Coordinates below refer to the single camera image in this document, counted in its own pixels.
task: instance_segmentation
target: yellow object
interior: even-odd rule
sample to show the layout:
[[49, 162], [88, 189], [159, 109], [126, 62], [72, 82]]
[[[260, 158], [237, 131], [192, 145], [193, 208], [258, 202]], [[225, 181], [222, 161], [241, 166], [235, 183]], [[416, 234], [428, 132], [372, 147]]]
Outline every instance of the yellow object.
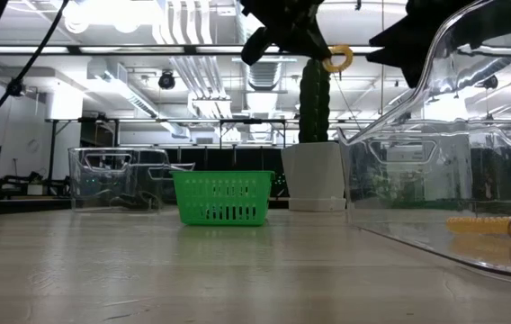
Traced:
[[332, 54], [345, 54], [345, 61], [339, 66], [334, 66], [334, 63], [332, 63], [331, 58], [326, 58], [322, 62], [324, 65], [324, 69], [329, 73], [337, 73], [342, 72], [346, 68], [349, 68], [349, 66], [352, 65], [352, 62], [354, 61], [354, 52], [352, 49], [349, 48], [347, 45], [337, 45], [332, 48], [330, 48]]
[[507, 234], [511, 217], [451, 217], [447, 229], [453, 233]]

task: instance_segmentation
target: cactus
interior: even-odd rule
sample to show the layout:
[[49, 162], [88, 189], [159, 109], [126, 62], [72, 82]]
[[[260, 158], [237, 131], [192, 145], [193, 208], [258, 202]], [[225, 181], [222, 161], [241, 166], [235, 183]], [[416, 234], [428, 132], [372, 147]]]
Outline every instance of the cactus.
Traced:
[[310, 59], [300, 82], [300, 143], [327, 141], [328, 119], [329, 73]]

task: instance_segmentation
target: table surface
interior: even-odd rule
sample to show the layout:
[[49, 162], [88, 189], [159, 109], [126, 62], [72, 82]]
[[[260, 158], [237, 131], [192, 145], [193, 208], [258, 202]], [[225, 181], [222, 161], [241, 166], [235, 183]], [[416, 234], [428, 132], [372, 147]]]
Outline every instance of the table surface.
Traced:
[[1, 323], [511, 323], [511, 283], [354, 229], [162, 215], [0, 216]]

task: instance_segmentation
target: white wall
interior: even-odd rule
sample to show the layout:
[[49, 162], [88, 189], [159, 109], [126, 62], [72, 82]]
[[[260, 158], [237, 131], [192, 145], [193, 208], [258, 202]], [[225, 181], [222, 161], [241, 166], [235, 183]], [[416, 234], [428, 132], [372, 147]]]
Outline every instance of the white wall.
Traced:
[[[3, 94], [0, 86], [0, 97]], [[15, 176], [17, 166], [18, 176], [35, 171], [47, 178], [51, 123], [45, 122], [46, 116], [76, 118], [78, 113], [81, 115], [82, 101], [81, 93], [66, 89], [61, 94], [48, 95], [49, 105], [27, 97], [8, 98], [0, 109], [0, 177]], [[58, 124], [58, 129], [62, 126], [64, 122]], [[54, 179], [69, 174], [67, 149], [79, 146], [80, 132], [81, 125], [71, 123], [56, 137]]]
[[[0, 97], [4, 88], [0, 86]], [[8, 98], [0, 109], [0, 177], [26, 176], [31, 171], [48, 174], [44, 152], [49, 152], [49, 140], [44, 140], [48, 124], [44, 121], [46, 105], [30, 98]]]

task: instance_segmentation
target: green plastic basket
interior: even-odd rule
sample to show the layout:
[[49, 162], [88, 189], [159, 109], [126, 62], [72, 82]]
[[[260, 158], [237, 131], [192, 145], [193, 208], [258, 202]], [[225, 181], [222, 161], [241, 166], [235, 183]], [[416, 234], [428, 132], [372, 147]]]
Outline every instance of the green plastic basket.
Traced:
[[264, 224], [273, 172], [176, 171], [173, 174], [182, 223]]

